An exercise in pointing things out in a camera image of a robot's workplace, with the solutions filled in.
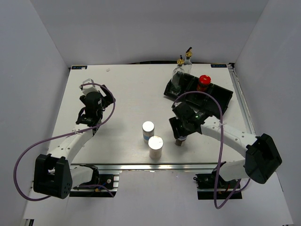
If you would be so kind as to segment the red-lid sauce jar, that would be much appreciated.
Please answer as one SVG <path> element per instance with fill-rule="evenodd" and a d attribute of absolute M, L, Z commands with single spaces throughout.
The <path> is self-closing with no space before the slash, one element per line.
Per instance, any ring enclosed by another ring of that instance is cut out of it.
<path fill-rule="evenodd" d="M 197 91 L 205 92 L 211 84 L 211 78 L 208 75 L 201 75 L 198 80 Z"/>

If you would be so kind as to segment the dark-filled glass oil bottle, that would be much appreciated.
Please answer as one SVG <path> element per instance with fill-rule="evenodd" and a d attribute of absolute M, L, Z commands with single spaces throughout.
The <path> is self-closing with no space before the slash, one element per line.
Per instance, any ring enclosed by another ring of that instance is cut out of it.
<path fill-rule="evenodd" d="M 189 47 L 189 49 L 185 52 L 185 60 L 183 64 L 183 69 L 184 72 L 187 74 L 190 74 L 191 69 L 192 69 L 192 62 L 191 62 L 191 57 L 192 57 L 192 47 Z"/>

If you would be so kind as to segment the white silver-lid shaker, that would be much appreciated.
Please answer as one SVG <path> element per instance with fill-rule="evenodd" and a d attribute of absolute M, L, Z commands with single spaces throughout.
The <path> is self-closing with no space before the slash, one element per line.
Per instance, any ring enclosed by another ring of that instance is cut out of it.
<path fill-rule="evenodd" d="M 152 136 L 148 141 L 148 146 L 150 148 L 149 156 L 152 159 L 159 159 L 162 155 L 163 139 L 159 136 Z"/>

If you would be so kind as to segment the red-label spice jar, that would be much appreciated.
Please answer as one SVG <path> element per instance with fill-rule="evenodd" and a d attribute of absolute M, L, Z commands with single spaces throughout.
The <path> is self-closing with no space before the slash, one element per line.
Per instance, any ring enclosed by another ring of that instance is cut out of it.
<path fill-rule="evenodd" d="M 175 145 L 176 146 L 182 146 L 185 141 L 186 141 L 186 139 L 176 139 L 175 140 Z"/>

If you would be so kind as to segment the clear glass oil bottle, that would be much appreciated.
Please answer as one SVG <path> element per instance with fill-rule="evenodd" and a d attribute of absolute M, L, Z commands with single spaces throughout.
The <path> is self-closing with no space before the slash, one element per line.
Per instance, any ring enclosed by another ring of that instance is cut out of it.
<path fill-rule="evenodd" d="M 182 55 L 180 55 L 180 58 L 177 60 L 177 66 L 173 70 L 172 78 L 171 78 L 171 92 L 174 95 L 178 95 L 181 92 L 181 86 L 179 84 L 180 78 L 182 75 L 184 75 L 183 70 L 183 64 L 184 60 L 182 58 Z"/>

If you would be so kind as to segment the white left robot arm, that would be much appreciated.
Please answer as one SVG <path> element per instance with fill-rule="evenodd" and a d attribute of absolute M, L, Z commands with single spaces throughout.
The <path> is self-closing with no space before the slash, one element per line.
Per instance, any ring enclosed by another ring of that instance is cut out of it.
<path fill-rule="evenodd" d="M 115 105 L 115 98 L 105 85 L 88 82 L 82 84 L 83 94 L 79 98 L 84 107 L 71 133 L 63 142 L 47 154 L 40 154 L 35 161 L 33 189 L 35 192 L 60 199 L 66 198 L 72 188 L 90 187 L 99 184 L 98 168 L 91 164 L 81 164 L 71 168 L 71 163 L 105 123 L 103 112 L 109 105 Z"/>

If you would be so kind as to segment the black compartment tray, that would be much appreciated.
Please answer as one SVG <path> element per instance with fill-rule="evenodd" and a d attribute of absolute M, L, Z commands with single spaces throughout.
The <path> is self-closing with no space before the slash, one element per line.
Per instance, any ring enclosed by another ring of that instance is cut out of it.
<path fill-rule="evenodd" d="M 175 100 L 183 93 L 196 91 L 198 80 L 199 78 L 185 73 L 179 78 L 180 91 L 176 92 L 172 82 L 169 81 L 166 85 L 164 95 Z M 233 91 L 211 83 L 209 84 L 205 92 L 212 96 L 219 103 L 222 113 L 225 113 L 228 109 Z M 217 104 L 214 102 L 214 100 L 204 94 L 187 94 L 182 97 L 182 100 L 198 110 L 204 110 L 210 115 L 213 115 L 218 119 L 220 118 L 220 112 Z"/>

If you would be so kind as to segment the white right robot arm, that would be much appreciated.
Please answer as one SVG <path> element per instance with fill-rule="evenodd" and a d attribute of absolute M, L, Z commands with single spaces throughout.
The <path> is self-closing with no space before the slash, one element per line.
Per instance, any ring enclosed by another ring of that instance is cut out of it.
<path fill-rule="evenodd" d="M 220 168 L 213 170 L 212 181 L 222 188 L 231 180 L 251 179 L 265 184 L 282 164 L 282 158 L 271 136 L 257 136 L 242 132 L 222 124 L 215 116 L 206 111 L 195 112 L 187 103 L 173 105 L 175 116 L 169 120 L 175 139 L 182 139 L 199 133 L 220 141 L 238 152 L 244 159 L 222 162 Z"/>

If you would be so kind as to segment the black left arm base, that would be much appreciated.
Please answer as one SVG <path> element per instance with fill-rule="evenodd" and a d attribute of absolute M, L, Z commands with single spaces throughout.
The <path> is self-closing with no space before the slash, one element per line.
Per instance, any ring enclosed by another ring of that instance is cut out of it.
<path fill-rule="evenodd" d="M 117 192 L 118 176 L 101 173 L 94 165 L 82 164 L 71 169 L 70 197 L 113 198 Z"/>

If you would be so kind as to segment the blue-label silver-lid shaker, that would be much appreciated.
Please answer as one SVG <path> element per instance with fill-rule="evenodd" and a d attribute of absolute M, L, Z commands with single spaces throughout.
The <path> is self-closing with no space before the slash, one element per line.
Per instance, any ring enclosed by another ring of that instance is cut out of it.
<path fill-rule="evenodd" d="M 143 139 L 145 143 L 148 143 L 149 139 L 154 136 L 154 123 L 151 121 L 145 121 L 142 124 L 142 130 L 143 130 Z"/>

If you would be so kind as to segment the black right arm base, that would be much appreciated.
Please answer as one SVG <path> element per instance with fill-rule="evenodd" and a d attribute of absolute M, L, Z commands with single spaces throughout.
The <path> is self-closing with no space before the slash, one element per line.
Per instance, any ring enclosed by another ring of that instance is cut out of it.
<path fill-rule="evenodd" d="M 214 199 L 214 183 L 215 176 L 209 174 L 196 174 L 193 177 L 197 185 L 198 200 L 213 200 Z M 225 200 L 234 190 L 237 184 L 236 180 L 223 182 L 219 179 L 217 185 L 217 200 Z"/>

